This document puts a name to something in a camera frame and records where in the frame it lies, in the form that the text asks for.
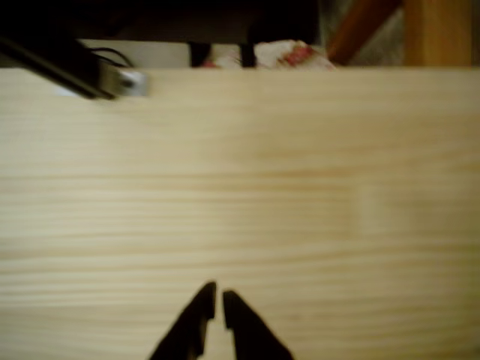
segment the wooden frame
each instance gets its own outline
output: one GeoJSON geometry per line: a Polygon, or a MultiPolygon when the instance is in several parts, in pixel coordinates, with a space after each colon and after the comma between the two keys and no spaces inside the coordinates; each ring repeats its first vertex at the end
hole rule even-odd
{"type": "Polygon", "coordinates": [[[401,5],[405,65],[472,65],[471,0],[356,0],[327,46],[328,57],[347,64],[401,5]]]}

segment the wood grain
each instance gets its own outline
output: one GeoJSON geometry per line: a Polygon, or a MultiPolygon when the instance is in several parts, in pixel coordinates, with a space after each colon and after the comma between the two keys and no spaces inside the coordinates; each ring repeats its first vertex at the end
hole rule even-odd
{"type": "Polygon", "coordinates": [[[151,77],[0,71],[2,359],[144,359],[208,279],[297,359],[476,357],[480,72],[151,77]]]}
{"type": "Polygon", "coordinates": [[[472,65],[472,0],[404,0],[404,10],[405,65],[472,65]]]}

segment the black bar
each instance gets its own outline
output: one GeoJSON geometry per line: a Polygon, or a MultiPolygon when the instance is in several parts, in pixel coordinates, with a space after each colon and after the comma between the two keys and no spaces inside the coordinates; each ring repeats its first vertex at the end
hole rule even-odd
{"type": "Polygon", "coordinates": [[[190,360],[203,355],[207,322],[215,317],[217,284],[207,283],[193,297],[150,355],[150,360],[190,360]]]}
{"type": "Polygon", "coordinates": [[[243,68],[255,68],[257,58],[255,57],[254,45],[252,43],[241,44],[241,66],[243,68]]]}
{"type": "Polygon", "coordinates": [[[58,24],[54,11],[10,7],[0,16],[1,52],[83,97],[115,97],[101,88],[101,60],[58,24]]]}
{"type": "Polygon", "coordinates": [[[292,353],[235,291],[223,293],[225,326],[233,333],[237,360],[293,360],[292,353]]]}

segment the black cable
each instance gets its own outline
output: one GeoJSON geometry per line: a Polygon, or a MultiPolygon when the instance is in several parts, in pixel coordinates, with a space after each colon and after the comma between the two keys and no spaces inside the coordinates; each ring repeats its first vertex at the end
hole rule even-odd
{"type": "Polygon", "coordinates": [[[116,62],[116,61],[113,61],[111,58],[106,58],[105,56],[102,56],[102,55],[97,55],[97,57],[100,60],[102,60],[102,61],[104,61],[104,62],[106,62],[110,65],[116,66],[117,68],[126,68],[127,67],[126,65],[120,64],[119,62],[116,62]]]}
{"type": "Polygon", "coordinates": [[[109,47],[93,47],[90,49],[90,51],[92,51],[93,53],[105,52],[105,53],[116,54],[125,62],[126,65],[119,64],[118,62],[113,61],[109,58],[106,58],[105,56],[102,56],[102,55],[97,55],[97,56],[103,59],[104,61],[109,62],[111,65],[118,66],[120,68],[135,68],[134,63],[130,61],[130,59],[127,56],[123,55],[121,52],[115,49],[110,49],[109,47]]]}

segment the red and white cloth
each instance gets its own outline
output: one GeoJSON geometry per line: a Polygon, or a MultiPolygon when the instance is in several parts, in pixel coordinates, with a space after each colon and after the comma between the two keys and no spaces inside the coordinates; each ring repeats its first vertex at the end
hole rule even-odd
{"type": "MultiPolygon", "coordinates": [[[[242,68],[238,49],[212,51],[205,62],[206,68],[242,68]]],[[[255,46],[256,67],[258,69],[317,69],[331,71],[335,66],[325,57],[325,53],[303,41],[282,40],[273,43],[259,43],[255,46]]]]}

